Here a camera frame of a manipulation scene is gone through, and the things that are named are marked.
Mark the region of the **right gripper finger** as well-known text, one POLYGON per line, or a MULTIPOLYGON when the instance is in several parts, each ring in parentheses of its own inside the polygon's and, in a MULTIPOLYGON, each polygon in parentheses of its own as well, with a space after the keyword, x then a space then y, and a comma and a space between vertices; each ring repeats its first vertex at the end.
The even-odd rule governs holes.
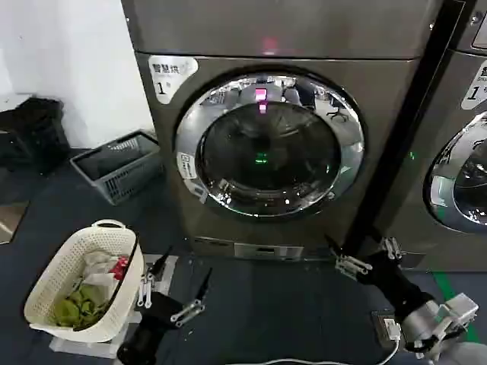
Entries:
POLYGON ((380 247, 390 260, 400 260, 400 247, 395 237, 383 237, 380 241, 380 247))
POLYGON ((330 252, 335 258, 335 269, 342 275, 357 281, 360 277, 364 277, 372 271, 372 265, 353 256, 346 255, 342 251, 342 248, 330 236, 325 235, 325 240, 330 252))

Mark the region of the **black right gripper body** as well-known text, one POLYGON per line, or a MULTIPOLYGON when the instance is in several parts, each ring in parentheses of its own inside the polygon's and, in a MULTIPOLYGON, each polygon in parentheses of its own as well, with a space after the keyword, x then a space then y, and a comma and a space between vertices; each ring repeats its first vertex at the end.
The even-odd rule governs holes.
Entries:
POLYGON ((377 287, 393 306, 395 316, 408 316, 434 297, 413 284, 401 271, 397 260, 391 260, 385 251, 363 259, 372 269, 366 275, 358 274, 358 282, 377 287))

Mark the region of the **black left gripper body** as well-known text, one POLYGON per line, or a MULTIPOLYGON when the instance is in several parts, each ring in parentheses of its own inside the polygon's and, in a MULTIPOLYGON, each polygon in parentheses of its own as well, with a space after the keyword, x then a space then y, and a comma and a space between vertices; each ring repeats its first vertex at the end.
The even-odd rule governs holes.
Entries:
POLYGON ((170 321, 183 304, 159 292, 151 293, 151 307, 142 311, 142 320, 132 336, 116 352, 122 364, 156 364, 156 353, 165 334, 176 326, 170 321))

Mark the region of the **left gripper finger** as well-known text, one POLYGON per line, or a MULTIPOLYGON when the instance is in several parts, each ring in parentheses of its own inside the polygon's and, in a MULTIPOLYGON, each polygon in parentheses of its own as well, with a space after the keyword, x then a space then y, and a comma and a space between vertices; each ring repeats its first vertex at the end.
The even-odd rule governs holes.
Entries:
POLYGON ((154 291, 157 279, 162 278, 166 261, 171 254, 172 246, 169 246, 167 251, 155 262, 149 265, 147 271, 142 275, 138 288, 138 307, 151 307, 151 295, 154 291))
POLYGON ((209 288, 209 281, 211 276, 212 269, 210 268, 203 282, 201 283, 197 291, 196 297, 193 299, 193 301, 186 304, 179 312, 174 313, 170 317, 170 323, 176 328, 183 327, 185 324, 187 324, 205 311, 204 299, 209 288))

